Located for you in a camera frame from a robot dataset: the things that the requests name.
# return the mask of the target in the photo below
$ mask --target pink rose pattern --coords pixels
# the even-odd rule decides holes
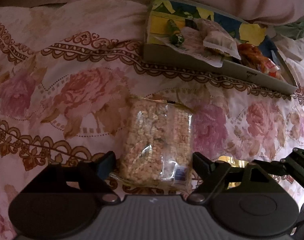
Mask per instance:
[[[265,149],[265,155],[270,159],[274,159],[276,148],[274,139],[278,136],[278,123],[281,120],[280,110],[275,104],[267,104],[264,101],[253,102],[248,107],[247,123],[249,124],[248,132],[255,142],[261,142]]]
[[[300,140],[300,144],[304,144],[304,111],[302,109],[294,109],[289,114],[289,119],[293,125],[290,137],[294,140]]]
[[[80,132],[83,117],[93,114],[97,132],[101,132],[99,123],[102,123],[103,131],[114,135],[126,122],[122,109],[128,106],[131,86],[132,82],[118,68],[111,71],[101,67],[72,74],[54,97],[42,122],[51,122],[63,114],[67,119],[63,134],[69,138]]]
[[[0,87],[1,113],[11,117],[24,117],[30,107],[35,83],[33,77],[23,69],[5,81]]]
[[[0,215],[0,239],[12,240],[15,235],[11,222]]]
[[[213,104],[192,102],[192,106],[196,110],[192,119],[193,149],[209,159],[214,159],[222,153],[228,137],[225,114],[222,108]]]

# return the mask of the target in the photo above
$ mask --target packaged snack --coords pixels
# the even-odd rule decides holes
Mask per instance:
[[[187,189],[191,181],[191,119],[185,106],[132,99],[118,178],[141,187]]]
[[[206,19],[195,19],[194,21],[201,32],[204,47],[213,49],[224,56],[241,59],[236,41],[220,24]]]
[[[212,51],[204,48],[203,40],[198,30],[185,26],[181,29],[181,34],[185,38],[184,43],[179,47],[171,44],[168,38],[155,38],[162,41],[166,46],[169,46],[180,54],[189,55],[196,59],[207,62],[214,67],[222,67],[223,56],[221,54],[213,53]]]
[[[174,20],[168,20],[167,26],[170,30],[170,42],[175,46],[181,46],[184,42],[184,37],[181,34],[179,27],[175,24]]]
[[[271,59],[263,56],[257,46],[248,43],[239,44],[238,51],[243,65],[275,78],[280,76],[280,68]]]

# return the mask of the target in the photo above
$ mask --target paper receipt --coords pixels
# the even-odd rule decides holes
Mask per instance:
[[[183,27],[180,31],[184,37],[184,43],[181,47],[172,45],[169,38],[155,38],[181,54],[190,55],[191,57],[202,60],[214,67],[222,67],[223,56],[214,55],[212,52],[204,48],[203,40],[199,31],[190,27]]]

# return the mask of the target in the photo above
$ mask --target granola bar wrapper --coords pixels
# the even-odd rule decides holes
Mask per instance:
[[[188,191],[192,112],[183,105],[163,100],[131,101],[129,133],[118,179],[133,186]]]
[[[203,38],[204,47],[241,60],[235,39],[220,24],[206,19],[194,19],[194,22]]]

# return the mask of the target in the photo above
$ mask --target bed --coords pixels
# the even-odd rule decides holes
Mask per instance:
[[[9,203],[47,164],[73,166],[110,150],[123,153],[129,95],[197,107],[203,129],[195,150],[212,160],[279,160],[293,147],[304,148],[304,39],[276,42],[300,85],[289,97],[145,63],[146,12],[142,0],[0,0],[0,239],[15,236]],[[270,8],[237,14],[275,24],[301,16],[273,16]],[[304,189],[293,178],[274,178],[303,204]],[[167,194],[107,182],[120,196]]]

